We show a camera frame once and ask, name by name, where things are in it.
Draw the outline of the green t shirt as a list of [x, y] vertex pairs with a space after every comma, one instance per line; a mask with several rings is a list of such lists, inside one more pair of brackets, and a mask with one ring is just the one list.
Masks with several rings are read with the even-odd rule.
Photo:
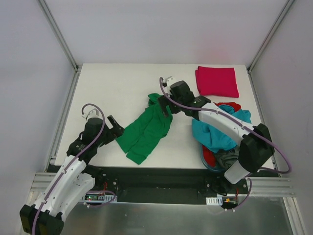
[[160, 97], [157, 93], [149, 94], [148, 107], [125, 128], [123, 135], [116, 139], [126, 157], [137, 165], [147, 159], [170, 130], [173, 116], [164, 116], [158, 103]]

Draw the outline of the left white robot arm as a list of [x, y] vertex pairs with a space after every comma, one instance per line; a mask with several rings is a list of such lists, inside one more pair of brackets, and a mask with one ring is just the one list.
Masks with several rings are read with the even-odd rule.
[[57, 174], [44, 193], [20, 210], [23, 231], [31, 235], [59, 235], [65, 220], [88, 191], [103, 189], [104, 171], [90, 165], [98, 149], [122, 136], [124, 128], [108, 116], [109, 128], [102, 118], [87, 116], [84, 130], [72, 142]]

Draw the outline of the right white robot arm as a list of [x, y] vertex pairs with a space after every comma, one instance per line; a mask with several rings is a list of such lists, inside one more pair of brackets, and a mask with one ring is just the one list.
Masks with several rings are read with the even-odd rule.
[[188, 84], [173, 77], [159, 78], [163, 95], [159, 99], [165, 117], [184, 112], [186, 116], [213, 126], [230, 137], [239, 146], [238, 160], [224, 173], [220, 180], [221, 190], [233, 192], [238, 182], [257, 172], [275, 150], [268, 128], [263, 124], [254, 126], [219, 108], [205, 96], [194, 96]]

